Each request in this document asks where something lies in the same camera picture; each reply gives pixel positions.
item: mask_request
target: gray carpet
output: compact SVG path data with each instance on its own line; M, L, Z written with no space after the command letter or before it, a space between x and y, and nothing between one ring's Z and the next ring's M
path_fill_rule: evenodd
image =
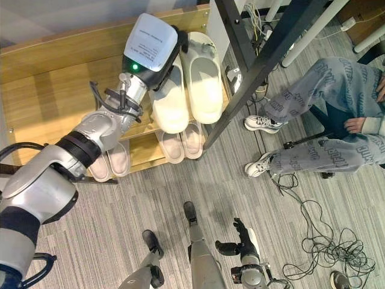
M335 24L332 22L321 36L336 31ZM271 74L268 97L301 77L318 58L331 55L360 56L351 52L344 33L314 40L289 68L280 67ZM198 161L185 160L133 173L115 186L79 185L75 208L59 222L40 230L37 251L56 254L58 261L52 273L35 288L118 288L147 254L141 239L145 229L156 232L165 248L161 260L163 288L192 288L188 228L182 211L186 200L197 207L203 233L222 265L228 288L241 288L230 278L230 268L240 265L239 258L220 256L214 242L238 241L233 217L240 217L254 228L262 260L271 264L277 278L282 277L286 262L308 266L309 257L300 243L306 223L298 204L289 196L280 196L267 173L248 179L242 172L245 163L258 159L265 151L304 137L303 122L292 121L276 135L257 132L256 141L254 134L242 127L247 114L244 108ZM298 194L322 205L324 220L337 234L344 227L353 229L363 240L367 256L375 259L377 266L367 288L385 288L384 177L385 170L378 166L364 167L355 175L339 173L328 180L318 173L298 173ZM29 273L40 267L33 263ZM341 268L341 264L332 269L318 267L314 274L295 281L294 286L329 289L330 272Z

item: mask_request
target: power strip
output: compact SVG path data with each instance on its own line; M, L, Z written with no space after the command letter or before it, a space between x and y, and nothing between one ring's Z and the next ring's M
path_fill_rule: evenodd
M341 30L342 31L347 31L350 28L352 28L356 24L356 20L354 17L350 17L348 20L346 20L342 25L341 25Z

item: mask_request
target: wooden panel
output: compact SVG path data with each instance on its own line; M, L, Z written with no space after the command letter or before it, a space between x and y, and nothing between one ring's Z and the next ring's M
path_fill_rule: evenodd
M359 22L372 19L383 11L385 11L383 0L350 0L337 16L341 23L350 17L354 17L356 22ZM370 21L355 24L346 33L353 44L357 45L384 23L385 13Z
M181 30L206 30L209 5L156 13ZM44 37L1 49L1 81L14 81L48 71L121 55L137 18Z
M136 166L131 167L130 173L139 172L140 170L146 170L146 169L149 169L150 167L160 166L161 164L165 164L165 163L167 163L167 160L165 158L160 158L158 160L149 161L147 163L137 164Z
M130 156L132 167L164 158L155 134L142 135L130 140Z
M100 92L117 85L121 59L121 55L109 57L3 84L2 101L7 130L13 128L13 133L8 134L9 142L56 143L87 113L94 111L89 80L98 81ZM223 98L226 107L228 98L225 89ZM123 139L159 129L151 118L152 106L148 95L145 95L141 105L144 111L142 122L135 123ZM36 153L29 149L20 150L14 154L14 162L25 164Z

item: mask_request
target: wooden shelf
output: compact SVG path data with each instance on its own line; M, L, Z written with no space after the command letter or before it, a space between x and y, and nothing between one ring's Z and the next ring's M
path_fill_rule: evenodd
M122 56L84 63L51 72L7 82L2 85L2 101L11 143L33 141L56 143L70 132L87 114L95 109L89 80L99 83L102 92L117 85ZM228 103L223 88L224 107ZM152 106L148 95L142 103L141 123L135 123L122 139L139 137L159 129L151 118ZM17 165L25 164L37 151L20 150L14 159Z
M208 5L199 5L156 16L182 30L204 32L208 12ZM117 86L122 52L135 21L108 23L1 49L1 96L7 130L13 131L8 134L9 142L56 143L94 111L89 81L99 83L101 94L107 87ZM223 99L226 107L225 89ZM131 172L167 162L154 133L159 127L151 118L148 95L141 106L142 122L133 124L122 137L130 139ZM13 154L15 165L25 164L36 153L17 151Z

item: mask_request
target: gray patterned pants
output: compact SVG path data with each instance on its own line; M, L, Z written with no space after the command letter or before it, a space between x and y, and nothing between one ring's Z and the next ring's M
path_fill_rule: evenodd
M344 58L318 60L309 71L263 110L276 122L305 113L319 98L351 117L381 117L385 109L375 100L382 71ZM350 134L338 139L318 138L292 149L274 152L272 173L297 170L355 172L365 164L385 163L385 137Z

